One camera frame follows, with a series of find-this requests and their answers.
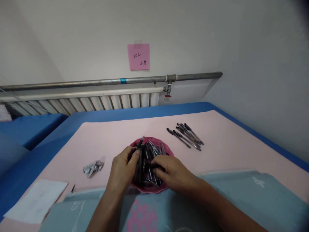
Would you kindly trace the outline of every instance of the hand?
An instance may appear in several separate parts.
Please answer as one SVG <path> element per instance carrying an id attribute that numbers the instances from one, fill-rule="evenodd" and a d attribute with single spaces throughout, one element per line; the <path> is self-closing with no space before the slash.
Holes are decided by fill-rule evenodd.
<path id="1" fill-rule="evenodd" d="M 192 174 L 176 157 L 158 155 L 151 162 L 152 166 L 155 164 L 162 166 L 166 173 L 159 168 L 155 168 L 154 173 L 175 192 L 186 195 L 199 186 L 201 179 Z"/>
<path id="2" fill-rule="evenodd" d="M 128 156 L 133 149 L 133 147 L 127 146 L 119 155 L 114 157 L 106 189 L 112 189 L 115 193 L 121 194 L 127 190 L 134 177 L 140 154 L 140 150 L 136 150 L 128 162 Z"/>

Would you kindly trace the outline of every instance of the pink sticky note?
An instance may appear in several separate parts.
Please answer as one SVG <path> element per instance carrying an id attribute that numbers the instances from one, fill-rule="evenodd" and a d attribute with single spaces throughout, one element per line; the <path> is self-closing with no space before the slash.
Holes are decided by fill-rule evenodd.
<path id="1" fill-rule="evenodd" d="M 128 44 L 130 70 L 149 70 L 149 43 Z"/>

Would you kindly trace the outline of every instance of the white paper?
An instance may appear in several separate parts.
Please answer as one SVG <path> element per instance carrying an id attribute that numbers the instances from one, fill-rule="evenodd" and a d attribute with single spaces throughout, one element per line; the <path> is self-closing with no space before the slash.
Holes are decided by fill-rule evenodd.
<path id="1" fill-rule="evenodd" d="M 67 184 L 45 179 L 38 180 L 29 193 L 19 200 L 4 216 L 30 224 L 41 224 Z"/>

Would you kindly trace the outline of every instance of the pile of pens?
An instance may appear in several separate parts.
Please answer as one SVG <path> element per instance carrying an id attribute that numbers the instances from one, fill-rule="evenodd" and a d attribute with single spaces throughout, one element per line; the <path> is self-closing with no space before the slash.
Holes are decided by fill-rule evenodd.
<path id="1" fill-rule="evenodd" d="M 174 135 L 176 138 L 178 138 L 181 142 L 183 142 L 188 148 L 191 148 L 190 145 L 192 145 L 197 150 L 202 151 L 200 145 L 204 145 L 204 143 L 193 132 L 193 130 L 188 126 L 188 124 L 185 123 L 183 125 L 182 123 L 181 124 L 177 123 L 176 129 L 180 133 L 182 133 L 182 135 L 175 130 L 172 131 L 169 128 L 166 128 L 166 129 L 167 129 L 168 132 L 170 132 L 172 135 Z"/>
<path id="2" fill-rule="evenodd" d="M 136 149 L 140 149 L 139 161 L 136 165 L 135 175 L 133 182 L 138 187 L 151 187 L 156 186 L 160 188 L 162 185 L 161 179 L 159 179 L 152 171 L 150 167 L 151 161 L 158 155 L 168 155 L 166 154 L 164 145 L 161 141 L 161 146 L 154 145 L 150 140 L 145 144 L 142 144 L 144 141 L 144 136 L 136 146 Z"/>

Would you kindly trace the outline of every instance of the pink bowl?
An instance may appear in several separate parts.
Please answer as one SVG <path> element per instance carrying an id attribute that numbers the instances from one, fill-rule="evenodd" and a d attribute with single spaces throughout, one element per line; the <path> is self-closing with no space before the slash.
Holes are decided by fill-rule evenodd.
<path id="1" fill-rule="evenodd" d="M 139 143 L 140 139 L 135 140 L 133 143 L 130 144 L 130 146 L 135 147 L 137 146 L 137 144 Z M 145 137 L 143 144 L 145 144 L 146 142 L 148 142 L 148 140 L 150 140 L 154 145 L 156 146 L 161 146 L 161 140 L 153 138 L 153 137 Z M 168 153 L 170 156 L 174 156 L 173 152 L 171 151 L 171 149 L 165 144 L 163 143 L 164 148 L 166 153 Z M 158 194 L 160 192 L 162 192 L 163 190 L 168 189 L 168 187 L 166 186 L 166 184 L 164 182 L 162 182 L 162 185 L 160 186 L 160 188 L 156 187 L 156 186 L 152 186 L 152 187 L 138 187 L 136 186 L 135 183 L 131 183 L 134 187 L 136 187 L 139 191 L 143 192 L 143 193 L 154 193 L 154 194 Z"/>

